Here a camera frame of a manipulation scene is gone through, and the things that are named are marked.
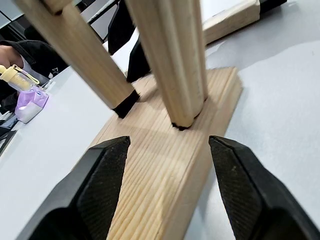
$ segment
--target person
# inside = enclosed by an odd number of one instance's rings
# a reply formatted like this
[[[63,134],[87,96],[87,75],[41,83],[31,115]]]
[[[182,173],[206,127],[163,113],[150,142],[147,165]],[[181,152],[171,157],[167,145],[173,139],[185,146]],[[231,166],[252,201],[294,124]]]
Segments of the person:
[[[38,79],[40,85],[62,72],[68,65],[47,43],[37,40],[0,41],[0,65],[17,65]],[[18,100],[17,91],[0,80],[0,104],[3,110],[13,112]]]

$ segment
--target yellow bottle cap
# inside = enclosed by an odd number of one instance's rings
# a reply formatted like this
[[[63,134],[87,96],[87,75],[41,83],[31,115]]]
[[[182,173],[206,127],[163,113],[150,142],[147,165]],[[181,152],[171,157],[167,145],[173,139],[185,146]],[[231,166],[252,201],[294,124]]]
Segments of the yellow bottle cap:
[[[4,66],[0,65],[0,73],[1,73],[0,79],[8,83],[18,73],[18,71],[15,70],[14,66],[5,68]]]

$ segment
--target white table surface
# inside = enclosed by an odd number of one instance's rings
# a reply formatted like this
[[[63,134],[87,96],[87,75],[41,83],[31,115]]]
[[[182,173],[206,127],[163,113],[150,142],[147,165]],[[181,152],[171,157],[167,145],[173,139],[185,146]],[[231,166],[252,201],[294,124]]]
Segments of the white table surface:
[[[202,0],[204,20],[227,8],[220,2]],[[236,66],[244,85],[225,136],[249,146],[318,227],[319,11],[317,0],[289,0],[206,50],[208,68]],[[133,38],[113,56],[122,71],[137,34]],[[0,157],[0,239],[15,239],[112,114],[71,68],[56,77],[51,94]],[[214,170],[185,239],[234,239]]]

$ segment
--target black hoodie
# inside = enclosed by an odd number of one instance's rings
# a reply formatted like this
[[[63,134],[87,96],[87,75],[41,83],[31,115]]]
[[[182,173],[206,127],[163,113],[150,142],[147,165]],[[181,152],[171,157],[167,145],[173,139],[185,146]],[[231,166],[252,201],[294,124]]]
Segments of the black hoodie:
[[[55,76],[68,67],[55,50],[42,41],[0,41],[0,45],[13,47],[34,71],[47,78],[50,74]],[[3,80],[0,80],[0,102],[1,108],[12,112],[17,105],[17,91]]]

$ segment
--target pine wood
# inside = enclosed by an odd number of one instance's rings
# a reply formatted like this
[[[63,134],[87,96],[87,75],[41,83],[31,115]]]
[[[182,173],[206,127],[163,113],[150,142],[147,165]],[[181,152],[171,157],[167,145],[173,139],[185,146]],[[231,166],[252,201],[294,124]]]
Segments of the pine wood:
[[[65,6],[71,4],[73,0],[40,0],[43,1],[47,9],[52,14],[57,14],[63,10]]]
[[[199,0],[126,4],[171,122],[190,127],[207,95]]]
[[[259,0],[244,0],[203,23],[204,39],[210,44],[260,19]]]
[[[111,109],[134,91],[72,4],[65,6],[61,15],[52,15],[39,0],[15,2],[59,55]]]
[[[119,202],[107,239],[179,240],[212,169],[209,135],[223,136],[242,91],[235,68],[207,71],[208,99],[190,129],[172,127],[153,75],[125,119],[113,116],[92,146],[130,136]]]

